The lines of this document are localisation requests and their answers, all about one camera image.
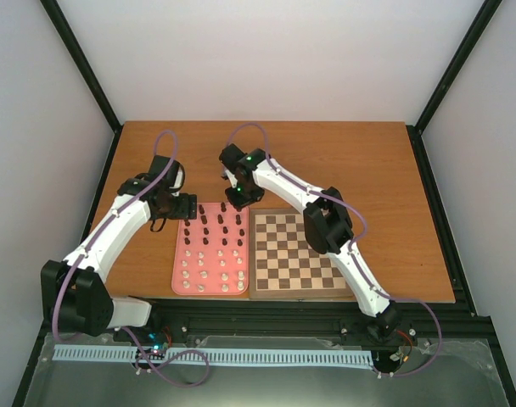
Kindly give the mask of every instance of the table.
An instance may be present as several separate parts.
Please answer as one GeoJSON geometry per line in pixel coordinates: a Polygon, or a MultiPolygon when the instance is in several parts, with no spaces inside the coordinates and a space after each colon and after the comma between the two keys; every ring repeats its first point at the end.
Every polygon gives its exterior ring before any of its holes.
{"type": "MultiPolygon", "coordinates": [[[[179,138],[177,160],[186,170],[184,192],[200,202],[225,200],[218,155],[234,121],[129,121],[100,199],[94,225],[127,178],[149,168],[154,139],[164,129],[179,138]]],[[[454,302],[454,294],[424,195],[407,130],[401,122],[261,122],[269,132],[272,157],[300,178],[334,186],[366,217],[369,231],[358,245],[383,288],[395,297],[454,302]]],[[[260,132],[245,128],[235,142],[244,151],[263,148],[260,132]]],[[[170,156],[166,136],[159,153],[170,156]]],[[[288,208],[270,192],[253,208],[288,208]]],[[[352,216],[355,233],[362,227],[352,216]]],[[[177,221],[161,233],[141,228],[116,260],[107,288],[112,296],[181,298],[171,289],[177,221]]],[[[200,296],[200,299],[215,298],[200,296]]],[[[238,296],[247,299],[248,291],[238,296]]]]}

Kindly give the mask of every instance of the white panel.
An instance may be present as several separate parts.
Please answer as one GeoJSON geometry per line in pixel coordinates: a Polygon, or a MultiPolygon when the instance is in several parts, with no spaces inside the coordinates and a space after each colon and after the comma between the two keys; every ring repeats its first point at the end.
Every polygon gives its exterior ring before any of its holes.
{"type": "Polygon", "coordinates": [[[482,0],[62,0],[123,120],[416,122],[482,0]]]}
{"type": "Polygon", "coordinates": [[[40,270],[78,244],[111,134],[40,2],[0,0],[0,406],[41,325],[40,270]]]}
{"type": "Polygon", "coordinates": [[[424,134],[479,312],[516,386],[516,0],[503,2],[424,134]]]}

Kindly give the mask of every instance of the robotic arm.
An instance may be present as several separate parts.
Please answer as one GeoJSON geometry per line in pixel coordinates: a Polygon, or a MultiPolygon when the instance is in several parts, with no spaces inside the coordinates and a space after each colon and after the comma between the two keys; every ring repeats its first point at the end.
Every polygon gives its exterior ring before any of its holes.
{"type": "Polygon", "coordinates": [[[161,173],[168,161],[167,157],[154,156],[149,172],[130,178],[121,185],[108,214],[78,248],[64,261],[49,260],[43,266],[42,305],[46,321],[53,318],[62,281],[71,266],[82,258],[64,295],[59,325],[97,336],[105,329],[144,326],[147,323],[151,310],[148,302],[137,298],[111,298],[104,284],[122,249],[149,220],[152,221],[151,231],[161,231],[168,219],[196,218],[196,195],[179,192],[184,183],[184,168],[177,161],[173,161],[160,182],[140,199],[135,199],[161,173]],[[154,228],[158,220],[161,221],[160,226],[154,228]]]}
{"type": "Polygon", "coordinates": [[[357,245],[353,243],[349,248],[354,235],[346,208],[313,194],[319,192],[342,200],[339,191],[333,187],[322,190],[308,184],[280,166],[275,159],[267,160],[266,153],[259,148],[247,154],[230,144],[222,150],[220,161],[226,167],[224,176],[231,183],[226,196],[235,208],[260,201],[268,190],[303,214],[306,241],[315,251],[326,254],[334,262],[355,294],[361,312],[374,318],[368,328],[369,333],[376,339],[389,336],[401,316],[393,301],[377,294],[377,290],[386,291],[373,276],[357,245]]]}

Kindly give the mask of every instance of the white linear rail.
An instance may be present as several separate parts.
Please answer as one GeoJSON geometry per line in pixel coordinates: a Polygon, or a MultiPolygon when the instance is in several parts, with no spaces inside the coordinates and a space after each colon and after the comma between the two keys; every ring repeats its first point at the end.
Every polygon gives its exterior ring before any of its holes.
{"type": "MultiPolygon", "coordinates": [[[[152,360],[162,363],[171,356],[188,350],[171,348],[165,357],[152,360]]],[[[209,359],[211,366],[241,367],[348,367],[371,369],[373,360],[367,350],[285,350],[285,349],[237,349],[197,348],[209,359]]],[[[82,362],[135,362],[138,350],[135,346],[55,345],[53,360],[82,362]]],[[[196,354],[185,354],[173,360],[174,365],[203,365],[196,354]]]]}

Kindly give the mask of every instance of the gray floor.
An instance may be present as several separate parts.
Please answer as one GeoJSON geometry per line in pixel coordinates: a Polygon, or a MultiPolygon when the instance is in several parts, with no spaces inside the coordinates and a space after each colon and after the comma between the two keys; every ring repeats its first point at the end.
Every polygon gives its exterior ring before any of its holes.
{"type": "MultiPolygon", "coordinates": [[[[208,347],[222,340],[209,341],[208,347]]],[[[263,340],[265,348],[272,345],[263,340]]],[[[135,375],[128,364],[52,362],[47,341],[26,400],[29,406],[507,406],[490,351],[478,341],[449,341],[426,371],[410,378],[378,379],[345,368],[212,367],[206,383],[176,388],[154,374],[135,375]]],[[[429,356],[415,349],[412,366],[429,356]]],[[[165,374],[193,381],[201,366],[171,366],[165,374]]]]}

